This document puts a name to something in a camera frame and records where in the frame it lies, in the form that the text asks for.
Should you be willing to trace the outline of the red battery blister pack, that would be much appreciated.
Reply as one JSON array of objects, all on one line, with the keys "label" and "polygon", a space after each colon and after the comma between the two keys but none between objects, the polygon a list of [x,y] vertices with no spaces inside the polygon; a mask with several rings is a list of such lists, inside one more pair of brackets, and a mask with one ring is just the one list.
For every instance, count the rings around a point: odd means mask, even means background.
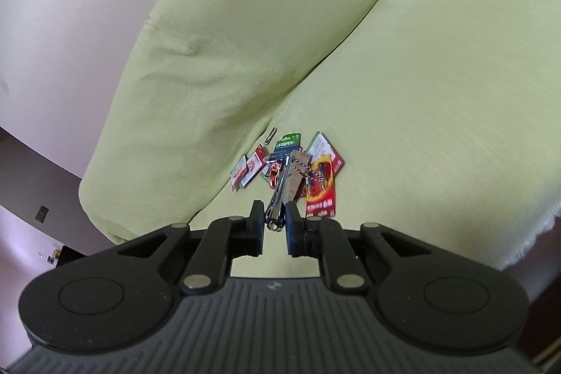
[{"label": "red battery blister pack", "polygon": [[306,177],[305,215],[307,217],[333,217],[337,200],[335,173],[332,158],[322,155],[313,161]]}]

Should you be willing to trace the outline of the brown cardboard card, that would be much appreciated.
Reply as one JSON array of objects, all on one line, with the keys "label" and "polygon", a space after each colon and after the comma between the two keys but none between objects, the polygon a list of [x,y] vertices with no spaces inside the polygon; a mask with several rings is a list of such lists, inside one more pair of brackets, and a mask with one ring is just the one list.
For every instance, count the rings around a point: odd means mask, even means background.
[{"label": "brown cardboard card", "polygon": [[311,155],[294,150],[282,162],[277,183],[271,200],[265,210],[265,225],[272,232],[279,232],[285,223],[285,206],[295,201],[302,186],[302,180],[308,175]]}]

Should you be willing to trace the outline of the orange toy car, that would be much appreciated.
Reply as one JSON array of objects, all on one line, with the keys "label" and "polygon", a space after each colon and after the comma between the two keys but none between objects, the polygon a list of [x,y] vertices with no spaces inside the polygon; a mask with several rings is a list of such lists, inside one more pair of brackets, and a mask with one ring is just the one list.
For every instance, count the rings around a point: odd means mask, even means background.
[{"label": "orange toy car", "polygon": [[281,161],[274,161],[270,163],[268,171],[268,182],[271,189],[276,189],[279,177],[282,174],[283,163]]}]

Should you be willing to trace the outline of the red white card pack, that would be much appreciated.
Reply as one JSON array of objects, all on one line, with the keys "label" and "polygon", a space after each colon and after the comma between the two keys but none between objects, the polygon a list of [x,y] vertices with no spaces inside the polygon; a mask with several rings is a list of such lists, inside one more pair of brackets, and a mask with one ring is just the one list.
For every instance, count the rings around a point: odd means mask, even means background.
[{"label": "red white card pack", "polygon": [[321,131],[316,132],[305,151],[312,157],[312,161],[316,161],[322,156],[329,155],[331,157],[333,174],[335,176],[344,166],[342,156],[338,154],[338,151],[331,145],[331,142],[328,141]]}]

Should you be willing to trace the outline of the green battery pack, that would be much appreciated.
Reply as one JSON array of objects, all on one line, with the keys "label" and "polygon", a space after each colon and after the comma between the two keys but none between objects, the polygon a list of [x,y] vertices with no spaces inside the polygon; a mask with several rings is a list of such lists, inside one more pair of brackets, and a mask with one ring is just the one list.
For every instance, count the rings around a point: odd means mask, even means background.
[{"label": "green battery pack", "polygon": [[281,137],[275,144],[273,152],[265,157],[265,166],[262,169],[261,176],[264,179],[271,179],[273,165],[275,163],[282,163],[292,151],[298,150],[301,140],[302,134],[300,132],[289,133]]}]

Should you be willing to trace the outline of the green sofa cover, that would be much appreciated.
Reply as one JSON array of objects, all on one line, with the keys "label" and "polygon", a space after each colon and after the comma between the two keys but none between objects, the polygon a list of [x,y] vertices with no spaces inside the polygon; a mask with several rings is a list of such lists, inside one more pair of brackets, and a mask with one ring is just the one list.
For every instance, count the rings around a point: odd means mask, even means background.
[{"label": "green sofa cover", "polygon": [[270,132],[342,155],[343,226],[513,265],[560,213],[560,0],[159,0],[80,202],[118,244],[243,215]]}]

